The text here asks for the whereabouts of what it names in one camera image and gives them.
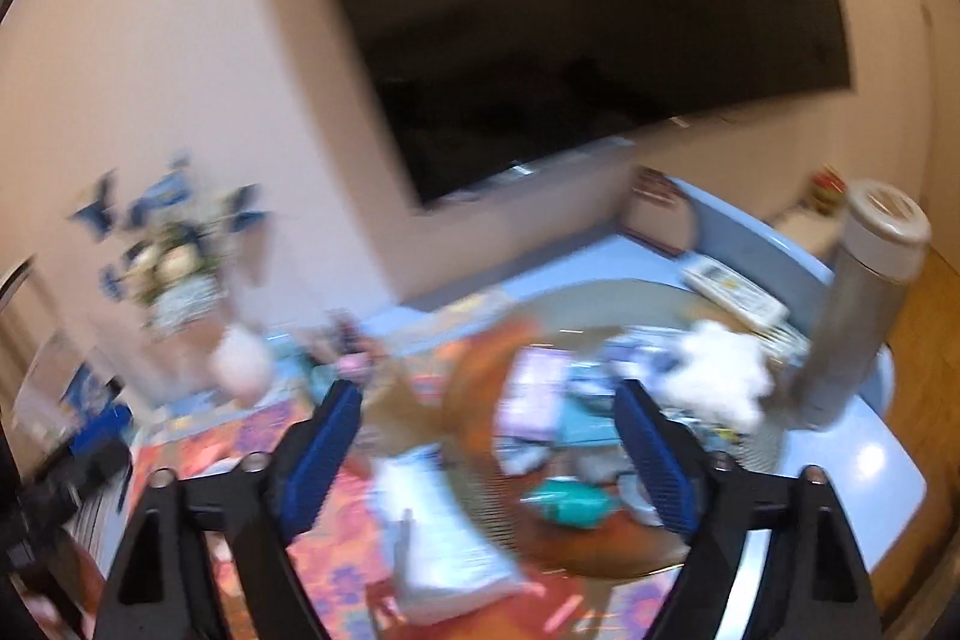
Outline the beige pen holder cup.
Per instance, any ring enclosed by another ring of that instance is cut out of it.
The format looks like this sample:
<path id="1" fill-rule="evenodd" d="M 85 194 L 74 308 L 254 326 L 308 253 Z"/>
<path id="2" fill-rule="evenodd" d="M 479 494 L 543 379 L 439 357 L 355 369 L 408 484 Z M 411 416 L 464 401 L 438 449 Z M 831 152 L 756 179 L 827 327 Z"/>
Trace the beige pen holder cup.
<path id="1" fill-rule="evenodd" d="M 306 393 L 314 404 L 334 381 L 347 380 L 361 393 L 361 427 L 355 445 L 370 455 L 400 455 L 421 442 L 421 413 L 402 367 L 366 335 L 350 315 L 338 314 L 324 328 L 298 335 L 309 364 Z"/>

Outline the grey thermos bottle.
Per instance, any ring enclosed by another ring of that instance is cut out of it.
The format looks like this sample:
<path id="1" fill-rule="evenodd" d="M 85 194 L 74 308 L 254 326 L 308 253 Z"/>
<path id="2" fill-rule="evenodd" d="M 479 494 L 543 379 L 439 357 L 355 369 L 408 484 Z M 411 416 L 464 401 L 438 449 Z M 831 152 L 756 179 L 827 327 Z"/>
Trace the grey thermos bottle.
<path id="1" fill-rule="evenodd" d="M 789 383 L 797 424 L 827 429 L 843 416 L 872 374 L 930 243 L 928 216 L 907 193 L 879 181 L 848 187 L 833 281 Z"/>

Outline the white remote control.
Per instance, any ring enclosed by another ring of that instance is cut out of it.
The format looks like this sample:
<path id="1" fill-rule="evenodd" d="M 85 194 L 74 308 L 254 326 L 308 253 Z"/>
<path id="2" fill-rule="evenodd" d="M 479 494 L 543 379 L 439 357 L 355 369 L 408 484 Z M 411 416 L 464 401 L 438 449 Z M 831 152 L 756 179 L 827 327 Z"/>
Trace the white remote control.
<path id="1" fill-rule="evenodd" d="M 779 326 L 788 318 L 786 305 L 718 260 L 695 255 L 682 263 L 680 273 L 692 291 L 719 305 L 754 331 Z"/>

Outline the blue white flower bouquet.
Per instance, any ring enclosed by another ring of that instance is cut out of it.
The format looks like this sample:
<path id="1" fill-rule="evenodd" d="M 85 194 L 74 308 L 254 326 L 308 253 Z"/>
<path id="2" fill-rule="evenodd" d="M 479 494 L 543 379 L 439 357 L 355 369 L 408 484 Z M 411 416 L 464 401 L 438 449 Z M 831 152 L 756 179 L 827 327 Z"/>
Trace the blue white flower bouquet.
<path id="1" fill-rule="evenodd" d="M 215 193 L 202 185 L 187 152 L 128 203 L 117 202 L 116 185 L 116 170 L 104 172 L 68 211 L 93 241 L 122 244 L 119 258 L 98 273 L 103 294 L 137 305 L 146 331 L 158 339 L 212 317 L 228 296 L 226 269 L 267 221 L 260 187 Z"/>

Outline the blue tissue pack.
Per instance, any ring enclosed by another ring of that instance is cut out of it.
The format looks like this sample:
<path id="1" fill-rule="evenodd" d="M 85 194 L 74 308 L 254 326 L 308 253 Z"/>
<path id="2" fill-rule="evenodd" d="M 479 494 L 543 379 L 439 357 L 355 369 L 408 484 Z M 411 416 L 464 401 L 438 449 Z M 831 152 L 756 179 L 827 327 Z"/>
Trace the blue tissue pack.
<path id="1" fill-rule="evenodd" d="M 516 562 L 460 509 L 436 445 L 375 459 L 371 502 L 410 624 L 434 626 L 524 591 Z"/>

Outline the round woven basket tray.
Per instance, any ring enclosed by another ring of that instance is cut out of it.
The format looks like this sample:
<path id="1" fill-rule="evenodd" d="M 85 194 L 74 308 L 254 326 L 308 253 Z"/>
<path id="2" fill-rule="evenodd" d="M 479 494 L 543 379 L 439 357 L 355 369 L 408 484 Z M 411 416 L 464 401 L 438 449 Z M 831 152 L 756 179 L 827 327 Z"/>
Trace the round woven basket tray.
<path id="1" fill-rule="evenodd" d="M 545 477 L 564 476 L 573 450 L 563 445 L 547 466 L 528 476 L 503 474 L 493 453 L 494 403 L 519 349 L 538 342 L 573 351 L 582 359 L 605 338 L 628 326 L 686 328 L 715 321 L 743 333 L 747 326 L 695 292 L 640 280 L 590 281 L 509 299 L 480 323 L 494 340 L 480 356 L 455 359 L 443 396 L 443 455 L 452 459 L 452 486 L 467 518 L 491 542 L 547 572 L 566 570 L 599 578 L 638 578 L 677 564 L 685 555 L 680 537 L 613 512 L 596 530 L 574 530 L 526 507 L 523 495 Z"/>

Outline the white beige plush toy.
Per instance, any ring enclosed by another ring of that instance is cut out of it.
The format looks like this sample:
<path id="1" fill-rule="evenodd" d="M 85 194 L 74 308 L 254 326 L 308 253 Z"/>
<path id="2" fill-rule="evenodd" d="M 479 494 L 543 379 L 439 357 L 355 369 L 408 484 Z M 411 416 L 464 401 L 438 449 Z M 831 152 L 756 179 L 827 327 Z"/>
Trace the white beige plush toy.
<path id="1" fill-rule="evenodd" d="M 761 402 L 775 390 L 757 338 L 717 321 L 695 321 L 677 342 L 677 356 L 679 364 L 659 385 L 661 406 L 737 434 L 757 430 L 765 417 Z"/>

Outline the white ribbed vase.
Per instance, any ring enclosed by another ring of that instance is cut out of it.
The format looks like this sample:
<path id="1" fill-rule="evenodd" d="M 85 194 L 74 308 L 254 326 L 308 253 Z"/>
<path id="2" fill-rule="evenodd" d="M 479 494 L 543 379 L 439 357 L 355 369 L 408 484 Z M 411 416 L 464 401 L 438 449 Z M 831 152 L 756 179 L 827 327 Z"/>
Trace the white ribbed vase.
<path id="1" fill-rule="evenodd" d="M 274 383 L 274 356 L 262 336 L 242 323 L 229 323 L 210 353 L 208 370 L 224 396 L 252 408 Z"/>

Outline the brown small handbag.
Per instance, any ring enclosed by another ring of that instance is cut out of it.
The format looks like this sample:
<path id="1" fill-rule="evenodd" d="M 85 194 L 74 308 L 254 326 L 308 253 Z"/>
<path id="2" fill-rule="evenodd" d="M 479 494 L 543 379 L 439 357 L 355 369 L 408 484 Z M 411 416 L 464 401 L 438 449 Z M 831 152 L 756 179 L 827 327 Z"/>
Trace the brown small handbag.
<path id="1" fill-rule="evenodd" d="M 662 172 L 638 167 L 620 216 L 623 234 L 678 257 L 697 245 L 698 220 L 690 198 Z"/>

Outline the orange floral table mat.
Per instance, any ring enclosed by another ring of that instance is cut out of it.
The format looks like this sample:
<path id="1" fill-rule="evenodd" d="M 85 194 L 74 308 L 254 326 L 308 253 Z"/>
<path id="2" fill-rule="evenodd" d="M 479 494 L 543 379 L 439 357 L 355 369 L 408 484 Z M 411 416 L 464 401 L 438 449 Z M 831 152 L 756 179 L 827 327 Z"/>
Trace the orange floral table mat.
<path id="1" fill-rule="evenodd" d="M 299 395 L 256 411 L 233 409 L 190 432 L 189 417 L 140 440 L 130 497 L 156 468 L 181 476 L 228 470 L 252 450 L 270 450 L 308 413 Z M 371 498 L 368 468 L 350 456 L 317 525 L 291 548 L 317 614 L 335 638 L 641 638 L 674 585 L 674 567 L 633 581 L 594 580 L 524 565 L 524 591 L 434 626 L 414 626 L 394 599 L 392 548 Z"/>

